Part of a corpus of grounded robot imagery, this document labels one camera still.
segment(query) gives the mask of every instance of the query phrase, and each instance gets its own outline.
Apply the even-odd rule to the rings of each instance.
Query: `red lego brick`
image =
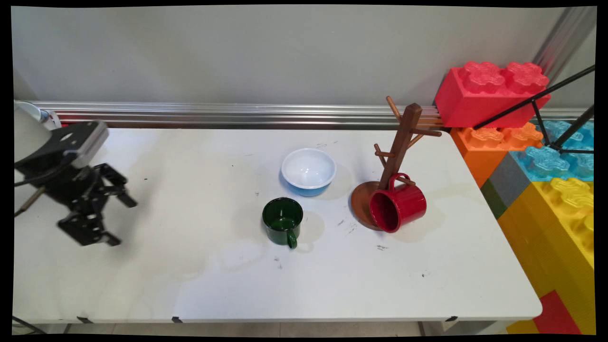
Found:
[[[532,63],[509,63],[499,69],[490,62],[470,61],[451,68],[435,97],[445,127],[473,127],[543,91],[549,79]],[[536,104],[542,108],[551,95]],[[485,127],[523,127],[534,116],[531,105],[524,106]]]
[[[542,313],[533,320],[539,333],[581,334],[557,292],[551,291],[543,296],[541,304]]]

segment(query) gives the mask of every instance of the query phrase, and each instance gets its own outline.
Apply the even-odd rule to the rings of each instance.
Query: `white table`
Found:
[[[55,226],[67,209],[41,197],[15,219],[13,314],[31,323],[484,321],[470,332],[538,316],[541,304],[448,134],[420,140],[401,167],[426,196],[423,218],[394,234],[356,221],[350,193],[379,179],[373,144],[387,150],[394,135],[112,129],[92,165],[124,174],[139,202],[129,209],[112,198],[104,210],[123,243],[80,246]],[[302,147],[337,163],[318,197],[280,181],[282,159]],[[16,188],[15,210],[32,193]],[[304,209],[296,250],[263,231],[262,208],[277,197]]]

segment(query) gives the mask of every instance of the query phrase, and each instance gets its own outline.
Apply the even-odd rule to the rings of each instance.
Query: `gray lego brick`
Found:
[[[506,208],[510,207],[530,184],[512,153],[505,155],[489,179]]]

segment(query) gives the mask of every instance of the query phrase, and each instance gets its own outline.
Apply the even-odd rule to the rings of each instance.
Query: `yellow lego brick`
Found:
[[[530,206],[528,204],[528,197],[533,196],[535,192],[538,193],[534,185],[530,184],[508,208],[516,226],[528,242],[540,235],[548,224],[547,221],[536,219],[539,216],[536,212],[536,208],[541,206],[544,207],[544,209],[548,209],[548,206],[546,204],[543,205],[542,203],[535,206]]]
[[[506,328],[510,335],[515,333],[538,333],[534,321],[517,321]]]
[[[581,267],[593,270],[592,191],[574,178],[532,182],[509,211],[528,242],[544,232],[560,255],[568,256],[564,260],[572,272]]]
[[[511,210],[511,207],[509,207],[509,209],[499,217],[498,224],[511,245],[511,249],[522,266],[534,291],[539,298],[543,297],[547,293],[555,290],[555,286],[548,280],[547,274],[536,259],[532,249],[528,246],[528,242],[525,240],[523,234],[519,231],[519,227],[517,226]]]
[[[548,206],[551,209],[552,215],[545,217],[547,224],[542,228],[547,232],[554,248],[560,251],[560,255],[568,256],[564,260],[566,263],[571,261],[569,265],[574,270],[579,267],[595,269],[592,187],[574,178],[567,181],[554,178],[549,183],[534,182],[533,186],[545,200],[544,205],[538,206]],[[581,256],[588,265],[579,260]]]
[[[573,268],[573,258],[554,248],[551,236],[550,231],[543,233],[530,248],[581,333],[596,334],[594,272],[586,263]]]

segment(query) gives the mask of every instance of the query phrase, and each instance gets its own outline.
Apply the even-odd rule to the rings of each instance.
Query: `floor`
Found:
[[[421,336],[417,322],[71,324],[67,333],[213,337]]]

